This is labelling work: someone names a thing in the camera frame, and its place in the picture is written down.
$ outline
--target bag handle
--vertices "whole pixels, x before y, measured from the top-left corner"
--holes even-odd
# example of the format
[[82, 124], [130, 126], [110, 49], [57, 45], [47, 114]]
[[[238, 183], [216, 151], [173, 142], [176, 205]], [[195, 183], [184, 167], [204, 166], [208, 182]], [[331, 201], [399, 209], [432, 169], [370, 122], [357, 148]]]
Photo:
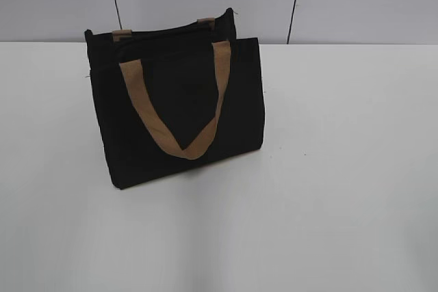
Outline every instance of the bag handle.
[[184, 159], [194, 160], [205, 154], [216, 136], [220, 110], [224, 100], [230, 75], [231, 47], [230, 42], [213, 42], [214, 73], [218, 87], [218, 103], [215, 116], [196, 136], [190, 145], [181, 149], [173, 134], [159, 118], [149, 98], [143, 79], [143, 67], [140, 59], [120, 63], [120, 69], [125, 80], [132, 105], [136, 109], [143, 124], [148, 129], [155, 143], [167, 154]]

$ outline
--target brown handle tab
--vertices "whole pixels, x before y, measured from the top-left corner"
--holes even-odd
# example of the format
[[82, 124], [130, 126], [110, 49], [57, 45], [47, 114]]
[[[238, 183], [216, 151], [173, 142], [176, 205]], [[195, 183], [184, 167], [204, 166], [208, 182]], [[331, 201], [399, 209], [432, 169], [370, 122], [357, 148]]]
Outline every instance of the brown handle tab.
[[214, 21], [215, 21], [214, 17], [200, 18], [200, 19], [196, 20], [197, 23], [208, 22], [210, 25], [210, 29], [212, 29], [212, 30], [214, 30]]
[[112, 32], [112, 40], [114, 42], [121, 41], [132, 37], [132, 30], [115, 30]]

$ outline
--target black tote bag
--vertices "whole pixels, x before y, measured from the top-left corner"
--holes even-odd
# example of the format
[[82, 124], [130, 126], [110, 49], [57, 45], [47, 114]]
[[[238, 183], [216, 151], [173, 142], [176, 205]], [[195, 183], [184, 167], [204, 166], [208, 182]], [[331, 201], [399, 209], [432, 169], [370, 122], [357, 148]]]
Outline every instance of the black tote bag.
[[174, 29], [85, 35], [94, 107], [117, 188], [261, 147], [259, 44], [236, 40], [231, 8]]

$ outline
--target white table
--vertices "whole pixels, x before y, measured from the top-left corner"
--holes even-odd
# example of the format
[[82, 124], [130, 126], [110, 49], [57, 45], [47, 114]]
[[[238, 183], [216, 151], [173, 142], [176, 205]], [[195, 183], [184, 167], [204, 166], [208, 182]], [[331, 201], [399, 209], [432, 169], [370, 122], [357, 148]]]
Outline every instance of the white table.
[[85, 44], [0, 44], [0, 291], [438, 291], [438, 47], [261, 57], [259, 152], [120, 191]]

